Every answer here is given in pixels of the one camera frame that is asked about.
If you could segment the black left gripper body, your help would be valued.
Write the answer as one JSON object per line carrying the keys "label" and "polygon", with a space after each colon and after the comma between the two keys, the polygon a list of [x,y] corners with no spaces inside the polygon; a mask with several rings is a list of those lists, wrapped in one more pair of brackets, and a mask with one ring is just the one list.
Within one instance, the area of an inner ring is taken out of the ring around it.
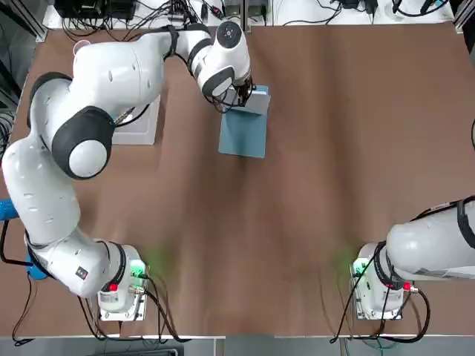
{"label": "black left gripper body", "polygon": [[237,95],[239,98],[249,98],[252,95],[252,91],[255,89],[252,76],[244,79],[243,82],[236,86]]}

